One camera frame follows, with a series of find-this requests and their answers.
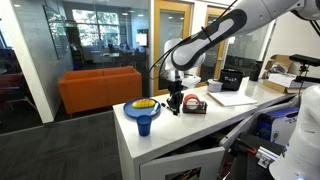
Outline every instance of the tape dispenser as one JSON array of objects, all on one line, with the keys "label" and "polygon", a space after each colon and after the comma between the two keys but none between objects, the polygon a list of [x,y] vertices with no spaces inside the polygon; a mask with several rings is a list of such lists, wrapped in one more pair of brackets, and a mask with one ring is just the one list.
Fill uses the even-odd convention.
[{"label": "tape dispenser", "polygon": [[184,113],[206,114],[207,106],[207,103],[200,101],[197,95],[188,94],[183,99],[182,111]]}]

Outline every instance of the glass window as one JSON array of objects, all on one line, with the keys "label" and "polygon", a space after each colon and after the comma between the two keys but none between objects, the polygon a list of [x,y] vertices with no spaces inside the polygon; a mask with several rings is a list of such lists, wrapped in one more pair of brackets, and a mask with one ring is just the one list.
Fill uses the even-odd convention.
[{"label": "glass window", "polygon": [[78,24],[81,44],[83,46],[96,46],[99,42],[98,25]]},{"label": "glass window", "polygon": [[0,19],[0,43],[5,48],[12,47],[11,41],[8,37],[7,32],[5,31],[5,29],[2,25],[1,19]]},{"label": "glass window", "polygon": [[96,46],[101,40],[120,44],[119,17],[113,12],[97,12],[73,9],[73,18],[78,23],[80,40],[83,46]]},{"label": "glass window", "polygon": [[229,38],[225,68],[243,71],[249,76],[255,61],[263,53],[263,43],[266,39],[269,24],[249,34]]},{"label": "glass window", "polygon": [[77,23],[96,23],[96,13],[94,11],[85,11],[85,10],[72,10],[73,19]]}]

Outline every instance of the wooden door frame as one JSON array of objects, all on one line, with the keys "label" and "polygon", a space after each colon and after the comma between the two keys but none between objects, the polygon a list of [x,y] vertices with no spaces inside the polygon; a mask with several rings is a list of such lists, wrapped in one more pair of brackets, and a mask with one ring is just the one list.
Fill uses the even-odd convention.
[{"label": "wooden door frame", "polygon": [[[187,38],[190,34],[190,18],[191,18],[191,8],[192,4],[184,3],[184,2],[171,2],[165,0],[155,0],[154,1],[154,59],[153,63],[155,63],[159,58],[159,25],[160,25],[160,10],[168,10],[168,11],[180,11],[184,12],[184,20],[183,20],[183,32],[182,37]],[[154,77],[158,76],[159,67],[155,67]],[[159,90],[159,78],[153,81],[153,95],[158,96],[162,94],[168,94],[169,91],[167,89]]]},{"label": "wooden door frame", "polygon": [[[225,9],[222,9],[222,8],[208,6],[206,20],[205,20],[205,26],[208,26],[208,18],[209,18],[210,15],[220,16],[224,11],[225,11]],[[218,79],[219,78],[219,74],[220,74],[220,70],[221,70],[221,64],[222,64],[222,57],[223,57],[223,52],[224,52],[224,46],[225,46],[225,41],[222,41],[220,43],[219,49],[218,49],[216,66],[215,66],[214,73],[213,73],[213,78],[214,79]],[[201,66],[199,66],[198,72],[197,72],[197,75],[199,77],[200,77],[200,72],[201,72]],[[198,83],[197,87],[201,87],[201,86],[206,86],[205,82]]]}]

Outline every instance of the blue cup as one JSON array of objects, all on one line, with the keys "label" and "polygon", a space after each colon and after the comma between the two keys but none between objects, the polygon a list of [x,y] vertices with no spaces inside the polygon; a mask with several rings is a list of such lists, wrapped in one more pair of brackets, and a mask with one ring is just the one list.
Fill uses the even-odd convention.
[{"label": "blue cup", "polygon": [[140,136],[148,136],[151,128],[151,116],[141,115],[137,118],[138,130]]}]

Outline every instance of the orange couch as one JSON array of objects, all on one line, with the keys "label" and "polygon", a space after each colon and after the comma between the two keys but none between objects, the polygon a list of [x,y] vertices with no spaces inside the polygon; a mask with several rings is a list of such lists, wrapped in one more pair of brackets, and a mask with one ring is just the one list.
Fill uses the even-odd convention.
[{"label": "orange couch", "polygon": [[142,96],[141,74],[131,66],[67,71],[58,84],[68,114]]}]

